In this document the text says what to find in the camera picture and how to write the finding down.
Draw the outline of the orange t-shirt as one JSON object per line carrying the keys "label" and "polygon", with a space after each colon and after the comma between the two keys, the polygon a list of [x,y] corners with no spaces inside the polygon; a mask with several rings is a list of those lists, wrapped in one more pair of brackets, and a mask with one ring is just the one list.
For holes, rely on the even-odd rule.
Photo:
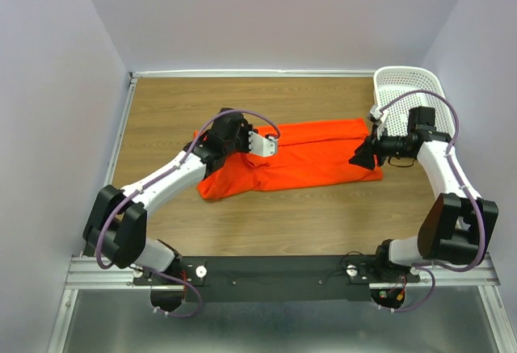
{"label": "orange t-shirt", "polygon": [[281,124],[278,153],[230,156],[223,167],[197,186],[204,200],[221,200],[247,191],[280,191],[341,183],[381,181],[379,167],[367,170],[349,159],[368,135],[364,120]]}

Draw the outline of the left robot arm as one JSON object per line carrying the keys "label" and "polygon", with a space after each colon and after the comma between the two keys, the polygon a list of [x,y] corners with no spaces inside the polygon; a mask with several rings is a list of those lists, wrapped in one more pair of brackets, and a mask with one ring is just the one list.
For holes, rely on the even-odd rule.
{"label": "left robot arm", "polygon": [[178,278],[178,252],[148,236],[148,220],[176,195],[216,173],[229,157],[250,151],[254,129],[248,114],[221,109],[158,170],[121,188],[108,184],[100,189],[82,234],[100,268],[140,267],[161,284]]}

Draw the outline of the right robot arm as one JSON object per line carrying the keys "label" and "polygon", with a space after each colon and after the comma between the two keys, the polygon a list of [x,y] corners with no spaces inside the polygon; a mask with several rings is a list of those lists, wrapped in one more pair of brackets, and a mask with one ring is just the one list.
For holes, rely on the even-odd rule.
{"label": "right robot arm", "polygon": [[387,133],[388,112],[381,107],[372,107],[369,118],[372,131],[349,163],[374,170],[393,158],[413,159],[425,170],[435,196],[417,235],[385,240],[377,247],[372,274],[388,282],[401,268],[437,265],[466,272],[478,266],[485,257],[498,206],[483,199],[466,179],[451,135],[435,126],[435,109],[410,109],[404,136]]}

